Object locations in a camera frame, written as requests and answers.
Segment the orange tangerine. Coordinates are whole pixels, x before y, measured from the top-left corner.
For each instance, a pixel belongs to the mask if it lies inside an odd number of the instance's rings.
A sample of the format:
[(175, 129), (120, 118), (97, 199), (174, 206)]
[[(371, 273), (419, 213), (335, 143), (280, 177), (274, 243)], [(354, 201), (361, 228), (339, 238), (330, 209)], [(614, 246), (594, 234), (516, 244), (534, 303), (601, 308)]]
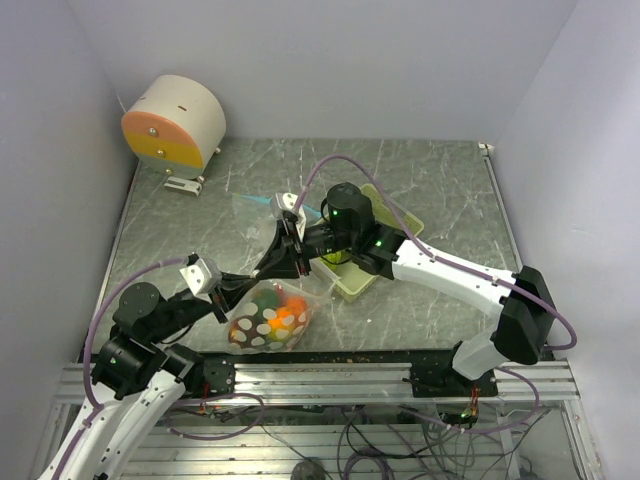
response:
[(297, 324), (304, 324), (308, 320), (308, 303), (303, 296), (290, 296), (285, 302), (285, 307), (294, 313)]

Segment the clear polka dot zip bag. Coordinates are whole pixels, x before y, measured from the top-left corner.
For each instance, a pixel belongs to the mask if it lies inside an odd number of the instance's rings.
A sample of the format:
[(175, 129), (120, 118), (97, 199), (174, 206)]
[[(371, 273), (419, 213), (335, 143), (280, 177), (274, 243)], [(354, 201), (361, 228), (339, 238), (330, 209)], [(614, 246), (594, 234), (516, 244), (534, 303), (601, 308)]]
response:
[[(258, 310), (252, 302), (254, 292), (260, 289), (272, 289), (276, 291), (282, 301), (281, 307), (290, 296), (303, 296), (308, 303), (308, 320), (304, 324), (297, 324), (290, 335), (285, 338), (273, 338), (269, 335), (270, 327), (267, 321), (275, 316), (277, 310)], [(240, 303), (227, 314), (229, 322), (225, 329), (227, 340), (226, 351), (231, 354), (261, 354), (284, 353), (291, 351), (301, 340), (314, 319), (329, 306), (331, 300), (331, 288), (320, 280), (264, 280), (254, 286), (241, 299)], [(251, 329), (250, 346), (239, 348), (230, 344), (228, 333), (232, 326), (240, 326)]]

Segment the dark green avocado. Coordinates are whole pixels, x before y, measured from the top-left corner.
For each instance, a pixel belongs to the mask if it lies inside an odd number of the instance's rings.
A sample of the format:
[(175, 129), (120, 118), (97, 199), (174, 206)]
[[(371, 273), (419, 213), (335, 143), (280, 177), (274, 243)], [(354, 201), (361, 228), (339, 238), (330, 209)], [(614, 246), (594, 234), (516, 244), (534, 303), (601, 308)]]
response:
[(256, 304), (259, 311), (265, 309), (277, 310), (282, 305), (279, 294), (272, 289), (260, 289), (255, 291), (252, 297), (252, 302)]

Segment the dark red plum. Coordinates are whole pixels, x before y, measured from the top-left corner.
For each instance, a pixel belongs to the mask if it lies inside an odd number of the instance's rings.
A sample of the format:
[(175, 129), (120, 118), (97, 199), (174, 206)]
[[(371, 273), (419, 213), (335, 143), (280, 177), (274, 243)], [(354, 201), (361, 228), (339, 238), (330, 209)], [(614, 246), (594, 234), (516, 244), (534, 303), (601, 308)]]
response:
[(239, 348), (248, 348), (250, 346), (251, 329), (244, 329), (240, 326), (232, 326), (228, 333), (230, 344)]

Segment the orange green mango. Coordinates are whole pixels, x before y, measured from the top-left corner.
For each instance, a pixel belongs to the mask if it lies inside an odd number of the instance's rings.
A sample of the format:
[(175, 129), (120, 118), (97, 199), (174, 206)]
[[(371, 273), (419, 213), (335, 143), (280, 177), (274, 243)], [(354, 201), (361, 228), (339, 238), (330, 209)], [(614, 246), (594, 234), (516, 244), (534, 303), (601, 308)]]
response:
[(270, 327), (269, 335), (271, 337), (285, 338), (291, 334), (295, 327), (295, 314), (291, 309), (281, 307), (267, 323)]

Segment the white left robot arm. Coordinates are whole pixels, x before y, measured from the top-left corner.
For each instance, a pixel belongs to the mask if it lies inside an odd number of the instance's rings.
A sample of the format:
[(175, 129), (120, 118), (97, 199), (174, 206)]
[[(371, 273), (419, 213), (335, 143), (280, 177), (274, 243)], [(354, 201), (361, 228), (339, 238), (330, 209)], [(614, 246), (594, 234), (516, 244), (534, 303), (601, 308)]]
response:
[(152, 427), (174, 405), (206, 407), (231, 395), (233, 375), (208, 369), (202, 354), (179, 344), (182, 332), (209, 314), (228, 314), (256, 285), (250, 276), (210, 273), (198, 264), (181, 269), (185, 290), (164, 298), (137, 275), (109, 296), (118, 307), (115, 326), (99, 353), (92, 352), (91, 322), (83, 353), (85, 398), (43, 479), (116, 479)]

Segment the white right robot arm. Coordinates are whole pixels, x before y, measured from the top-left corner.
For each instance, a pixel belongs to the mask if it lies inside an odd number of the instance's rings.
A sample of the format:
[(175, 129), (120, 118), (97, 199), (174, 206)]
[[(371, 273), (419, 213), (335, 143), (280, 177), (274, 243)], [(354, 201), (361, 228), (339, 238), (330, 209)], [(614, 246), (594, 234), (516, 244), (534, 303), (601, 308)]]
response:
[(553, 322), (553, 302), (542, 274), (531, 267), (509, 272), (481, 266), (435, 249), (407, 226), (379, 222), (372, 202), (355, 185), (333, 186), (324, 200), (327, 221), (308, 226), (299, 198), (277, 193), (271, 200), (274, 238), (258, 263), (259, 280), (296, 279), (315, 258), (345, 251), (364, 272), (411, 282), (461, 300), (495, 321), (462, 341), (440, 373), (442, 387), (459, 396), (486, 371), (505, 362), (536, 364)]

